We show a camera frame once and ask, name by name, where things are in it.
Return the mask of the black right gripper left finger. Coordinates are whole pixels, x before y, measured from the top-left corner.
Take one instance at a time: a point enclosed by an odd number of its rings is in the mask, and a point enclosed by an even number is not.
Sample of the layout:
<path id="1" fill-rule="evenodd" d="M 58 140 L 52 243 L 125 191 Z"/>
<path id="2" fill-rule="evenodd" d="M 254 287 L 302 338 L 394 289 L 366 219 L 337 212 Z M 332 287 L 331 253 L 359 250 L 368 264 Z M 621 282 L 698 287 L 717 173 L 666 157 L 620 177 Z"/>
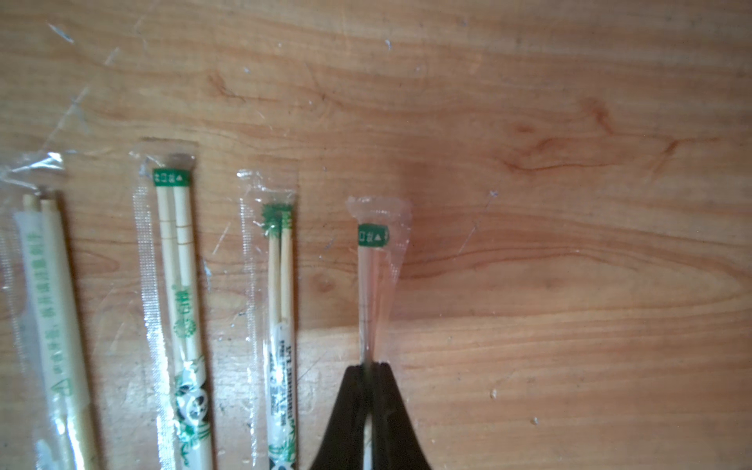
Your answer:
<path id="1" fill-rule="evenodd" d="M 364 429 L 369 412 L 370 391 L 365 367 L 349 366 L 311 469 L 362 469 Z"/>

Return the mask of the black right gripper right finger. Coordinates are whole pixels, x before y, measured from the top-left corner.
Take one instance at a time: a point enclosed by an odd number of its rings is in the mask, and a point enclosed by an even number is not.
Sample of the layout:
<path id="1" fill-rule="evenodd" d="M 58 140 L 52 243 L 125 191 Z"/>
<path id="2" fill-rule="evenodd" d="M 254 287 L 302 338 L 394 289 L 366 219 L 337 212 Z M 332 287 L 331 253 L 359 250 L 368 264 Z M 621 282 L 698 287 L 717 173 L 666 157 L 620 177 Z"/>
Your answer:
<path id="1" fill-rule="evenodd" d="M 374 469 L 431 470 L 387 362 L 369 368 Z"/>

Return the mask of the chopsticks pair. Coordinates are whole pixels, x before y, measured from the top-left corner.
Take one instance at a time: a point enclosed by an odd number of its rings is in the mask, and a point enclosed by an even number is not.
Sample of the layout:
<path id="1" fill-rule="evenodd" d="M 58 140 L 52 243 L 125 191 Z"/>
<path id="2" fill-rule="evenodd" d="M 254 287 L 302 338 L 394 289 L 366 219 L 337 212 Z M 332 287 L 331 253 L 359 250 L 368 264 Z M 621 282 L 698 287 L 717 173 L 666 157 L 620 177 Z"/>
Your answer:
<path id="1" fill-rule="evenodd" d="M 133 209 L 147 341 L 159 399 L 164 469 L 213 468 L 193 215 L 198 145 L 147 137 L 131 151 Z"/>
<path id="2" fill-rule="evenodd" d="M 32 469 L 101 466 L 57 152 L 1 159 L 1 300 L 20 378 L 4 431 Z"/>
<path id="3" fill-rule="evenodd" d="M 393 197 L 352 198 L 348 209 L 358 223 L 358 365 L 365 367 L 370 391 L 370 365 L 389 363 L 381 341 L 409 245 L 411 209 L 409 203 Z M 366 417 L 364 444 L 362 469 L 374 469 L 371 405 Z"/>
<path id="4" fill-rule="evenodd" d="M 240 170 L 245 268 L 260 372 L 262 464 L 297 469 L 298 403 L 293 174 Z"/>

